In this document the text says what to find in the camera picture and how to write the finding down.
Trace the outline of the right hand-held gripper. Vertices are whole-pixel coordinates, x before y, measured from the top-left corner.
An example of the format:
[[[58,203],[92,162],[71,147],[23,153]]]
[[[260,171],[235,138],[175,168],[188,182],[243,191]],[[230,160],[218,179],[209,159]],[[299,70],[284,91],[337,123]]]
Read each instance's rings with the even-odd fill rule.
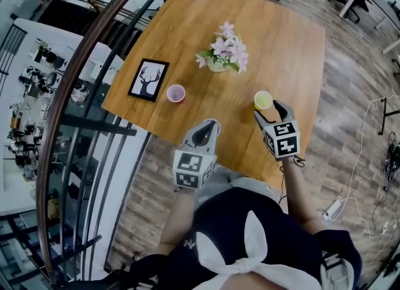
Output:
[[[269,121],[260,111],[253,111],[254,118],[262,130],[268,149],[274,158],[281,159],[300,153],[300,132],[298,122],[294,121],[294,111],[281,101],[274,100],[281,123]]]

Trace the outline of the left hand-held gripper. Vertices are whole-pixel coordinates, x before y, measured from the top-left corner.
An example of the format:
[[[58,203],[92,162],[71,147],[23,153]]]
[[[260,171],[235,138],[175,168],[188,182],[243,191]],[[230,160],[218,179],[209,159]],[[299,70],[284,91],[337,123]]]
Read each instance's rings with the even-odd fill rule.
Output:
[[[218,123],[206,120],[190,129],[183,140],[184,150],[175,150],[172,167],[174,185],[179,188],[201,189],[213,172],[218,138]],[[192,151],[204,151],[199,154]]]

